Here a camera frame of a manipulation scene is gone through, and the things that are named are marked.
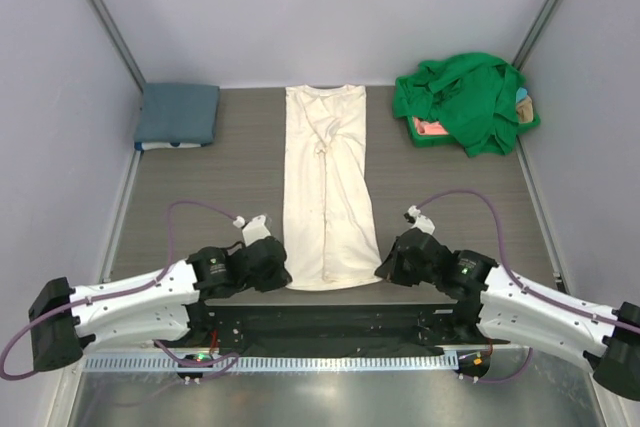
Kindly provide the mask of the cream white t shirt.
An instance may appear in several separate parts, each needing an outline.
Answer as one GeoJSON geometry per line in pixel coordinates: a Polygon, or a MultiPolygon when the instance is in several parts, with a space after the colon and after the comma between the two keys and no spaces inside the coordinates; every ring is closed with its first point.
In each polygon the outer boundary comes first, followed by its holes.
{"type": "Polygon", "coordinates": [[[378,282],[381,264],[365,181],[366,90],[286,90],[283,243],[297,291],[378,282]]]}

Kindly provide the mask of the green plastic bin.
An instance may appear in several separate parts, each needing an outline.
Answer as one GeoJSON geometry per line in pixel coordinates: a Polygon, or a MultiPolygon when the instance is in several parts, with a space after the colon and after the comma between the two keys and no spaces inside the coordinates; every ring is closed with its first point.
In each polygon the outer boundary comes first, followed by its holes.
{"type": "MultiPolygon", "coordinates": [[[[456,144],[457,141],[456,139],[451,136],[449,133],[447,136],[439,136],[439,137],[422,137],[419,136],[413,126],[413,121],[412,121],[413,117],[409,117],[406,118],[406,127],[407,127],[407,131],[408,131],[408,135],[409,138],[411,139],[413,145],[415,147],[418,148],[425,148],[425,147],[433,147],[433,146],[440,146],[440,145],[448,145],[448,144],[456,144]]],[[[534,129],[535,127],[539,126],[541,123],[541,119],[537,113],[537,111],[534,109],[534,120],[531,123],[528,124],[520,124],[518,126],[518,134],[522,135],[532,129],[534,129]]]]}

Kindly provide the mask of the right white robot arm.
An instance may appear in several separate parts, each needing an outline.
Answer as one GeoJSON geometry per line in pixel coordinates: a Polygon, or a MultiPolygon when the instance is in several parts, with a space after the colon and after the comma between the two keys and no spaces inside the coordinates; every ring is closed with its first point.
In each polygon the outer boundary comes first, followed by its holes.
{"type": "Polygon", "coordinates": [[[639,398],[639,308],[571,297],[470,250],[451,251],[411,228],[397,237],[376,276],[396,285],[433,285],[453,299],[450,314],[427,326],[432,340],[479,338],[530,347],[587,372],[608,391],[639,398]]]}

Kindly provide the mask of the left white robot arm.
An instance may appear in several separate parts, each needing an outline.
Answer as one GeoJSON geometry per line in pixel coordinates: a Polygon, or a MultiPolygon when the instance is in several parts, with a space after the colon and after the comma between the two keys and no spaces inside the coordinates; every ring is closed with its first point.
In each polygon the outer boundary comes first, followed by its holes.
{"type": "Polygon", "coordinates": [[[268,236],[250,245],[205,247],[166,271],[109,284],[72,287],[64,277],[53,279],[28,312],[33,368],[53,371],[100,348],[146,341],[202,346],[217,328],[207,301],[285,287],[291,280],[286,259],[282,243],[268,236]]]}

